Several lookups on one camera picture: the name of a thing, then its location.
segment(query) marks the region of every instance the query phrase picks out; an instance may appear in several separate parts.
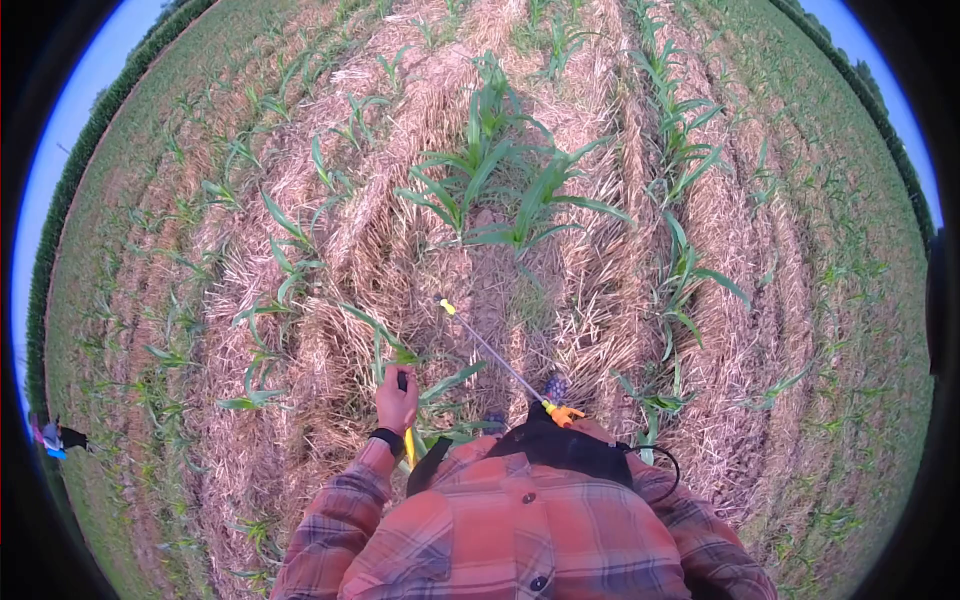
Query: black hose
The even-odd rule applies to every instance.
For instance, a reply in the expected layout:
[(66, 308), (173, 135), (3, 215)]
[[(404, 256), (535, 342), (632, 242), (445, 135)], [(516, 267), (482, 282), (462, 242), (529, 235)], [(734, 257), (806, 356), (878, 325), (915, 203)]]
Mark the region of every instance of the black hose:
[(637, 450), (643, 450), (646, 448), (649, 448), (651, 450), (656, 450), (657, 452), (662, 452), (663, 454), (666, 454), (666, 457), (670, 459), (671, 463), (673, 463), (674, 470), (677, 471), (677, 478), (673, 480), (673, 485), (670, 486), (670, 489), (667, 490), (667, 493), (660, 496), (656, 500), (650, 500), (649, 502), (647, 502), (647, 504), (656, 504), (657, 502), (660, 502), (665, 497), (673, 493), (673, 491), (677, 489), (677, 486), (680, 485), (680, 463), (678, 463), (677, 459), (673, 457), (673, 454), (670, 454), (670, 452), (668, 452), (664, 448), (661, 448), (658, 445), (635, 445), (634, 447), (627, 447), (626, 449), (624, 449), (624, 452), (636, 452)]

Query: green field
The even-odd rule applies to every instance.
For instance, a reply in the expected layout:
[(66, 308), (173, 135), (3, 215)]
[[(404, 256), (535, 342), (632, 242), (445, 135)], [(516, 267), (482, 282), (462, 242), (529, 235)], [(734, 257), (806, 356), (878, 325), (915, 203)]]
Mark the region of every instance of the green field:
[[(62, 477), (122, 597), (269, 589), (304, 506), (372, 429), (391, 357), (427, 385), (461, 375), (424, 406), (426, 440), (471, 437), (487, 408), (521, 420), (522, 389), (473, 374), (484, 356), (438, 321), (438, 290), (535, 385), (564, 372), (621, 439), (659, 422), (783, 597), (843, 597), (882, 549), (932, 380), (924, 240), (870, 113), (768, 0), (515, 4), (220, 0), (117, 112), (63, 228), (44, 360), (50, 414), (103, 448)], [(555, 55), (555, 18), (605, 36)], [(682, 52), (658, 71), (667, 41)], [(527, 151), (461, 220), (423, 205), (411, 167), (466, 146), (487, 49), (528, 119), (484, 152), (609, 136), (558, 192), (594, 204), (522, 229), (502, 190), (552, 168)], [(707, 150), (686, 166), (670, 157), (687, 133), (656, 124), (691, 98), (704, 108), (684, 122), (705, 117), (688, 140)], [(443, 168), (424, 167), (469, 193)], [(458, 243), (489, 223), (526, 237)], [(530, 243), (551, 225), (566, 227)], [(661, 266), (677, 248), (720, 276), (678, 287)]]

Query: hand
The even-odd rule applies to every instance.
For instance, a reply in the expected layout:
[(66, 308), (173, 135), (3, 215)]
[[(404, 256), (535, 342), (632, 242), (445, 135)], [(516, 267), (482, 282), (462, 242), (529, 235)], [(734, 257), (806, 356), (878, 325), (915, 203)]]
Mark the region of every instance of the hand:
[(600, 423), (593, 419), (577, 419), (572, 425), (570, 425), (570, 428), (586, 433), (587, 435), (592, 436), (597, 440), (606, 442), (607, 444), (613, 443), (613, 436), (611, 436), (606, 429), (601, 427)]
[[(399, 373), (407, 374), (407, 391), (400, 390), (396, 383)], [(387, 365), (383, 384), (376, 389), (376, 418), (380, 427), (390, 429), (403, 437), (407, 427), (417, 416), (420, 388), (417, 387), (417, 372), (410, 365)]]

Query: yellow handle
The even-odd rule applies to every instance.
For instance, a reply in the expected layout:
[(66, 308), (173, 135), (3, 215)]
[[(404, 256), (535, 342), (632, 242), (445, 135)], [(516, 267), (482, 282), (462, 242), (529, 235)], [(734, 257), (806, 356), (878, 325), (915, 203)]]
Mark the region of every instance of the yellow handle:
[(410, 427), (407, 427), (407, 431), (403, 434), (403, 445), (407, 447), (407, 462), (410, 464), (410, 468), (417, 466), (417, 451), (414, 449), (414, 430)]

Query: wrist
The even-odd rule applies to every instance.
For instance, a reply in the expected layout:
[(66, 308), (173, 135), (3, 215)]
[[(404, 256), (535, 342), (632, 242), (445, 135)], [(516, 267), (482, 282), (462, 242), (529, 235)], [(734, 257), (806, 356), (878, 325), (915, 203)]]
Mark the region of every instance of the wrist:
[(382, 420), (378, 421), (376, 426), (381, 429), (390, 429), (401, 438), (403, 437), (403, 434), (406, 433), (406, 430), (407, 430), (407, 428), (404, 427), (402, 423), (396, 424), (396, 423), (384, 422)]

